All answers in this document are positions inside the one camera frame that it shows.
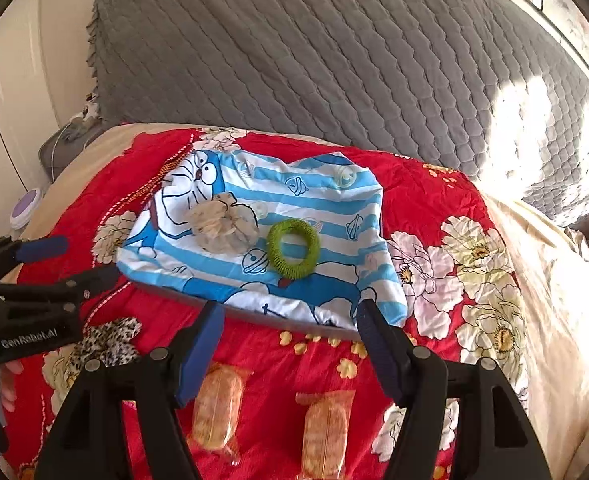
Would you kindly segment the operator hand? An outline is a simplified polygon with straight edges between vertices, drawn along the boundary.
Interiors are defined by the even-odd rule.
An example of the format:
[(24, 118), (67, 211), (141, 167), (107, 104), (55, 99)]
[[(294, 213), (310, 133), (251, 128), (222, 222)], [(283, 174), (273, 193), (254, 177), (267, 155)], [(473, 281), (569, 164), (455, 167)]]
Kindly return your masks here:
[(0, 364), (0, 402), (3, 408), (13, 413), (16, 409), (17, 393), (14, 388), (14, 378), (21, 375), (23, 365), (20, 361), (10, 361)]

